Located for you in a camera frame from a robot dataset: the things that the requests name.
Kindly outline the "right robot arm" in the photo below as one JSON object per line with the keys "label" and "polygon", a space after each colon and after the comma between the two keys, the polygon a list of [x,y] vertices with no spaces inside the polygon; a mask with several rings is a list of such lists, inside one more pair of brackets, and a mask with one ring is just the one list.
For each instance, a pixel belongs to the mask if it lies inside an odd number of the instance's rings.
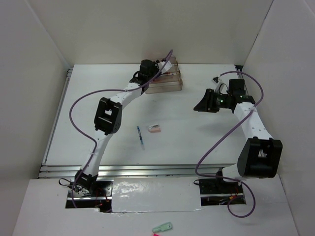
{"label": "right robot arm", "polygon": [[232,182],[248,178],[273,178],[278,170],[282,142],[274,139],[264,127],[256,109],[257,103],[246,94],[244,80],[229,80],[227,93],[221,93],[223,83],[220,79],[215,79],[215,82],[217,87],[206,89],[194,111],[216,113],[220,109],[231,110],[246,138],[236,164],[223,167],[216,174],[216,190],[225,193]]}

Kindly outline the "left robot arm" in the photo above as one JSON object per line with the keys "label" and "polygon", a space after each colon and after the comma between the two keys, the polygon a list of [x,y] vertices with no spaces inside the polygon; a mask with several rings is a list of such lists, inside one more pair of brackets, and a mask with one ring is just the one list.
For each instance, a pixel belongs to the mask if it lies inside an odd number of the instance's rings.
{"label": "left robot arm", "polygon": [[76,173],[71,191],[79,187],[86,196],[92,196],[97,191],[96,179],[100,161],[104,155],[106,146],[113,134],[117,133],[122,122],[122,111],[132,100],[140,97],[149,87],[149,82],[160,75],[160,66],[155,61],[145,59],[141,61],[140,68],[135,72],[125,89],[116,90],[118,93],[110,98],[101,98],[94,117],[95,134],[90,136],[75,125],[72,118],[74,106],[83,98],[98,93],[90,92],[77,99],[69,111],[69,119],[73,127],[82,135],[93,141],[94,147],[88,160],[82,164]]}

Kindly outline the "blue gel pen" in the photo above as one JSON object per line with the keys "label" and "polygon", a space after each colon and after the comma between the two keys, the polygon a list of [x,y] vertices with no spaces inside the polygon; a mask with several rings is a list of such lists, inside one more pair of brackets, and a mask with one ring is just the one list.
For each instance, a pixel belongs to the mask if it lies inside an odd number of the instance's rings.
{"label": "blue gel pen", "polygon": [[137,132],[138,132],[138,136],[139,136],[139,139],[140,139],[141,148],[142,148],[142,150],[145,150],[144,142],[143,142],[143,138],[142,138],[142,134],[141,134],[141,131],[140,131],[140,127],[139,127],[139,126],[137,126]]}

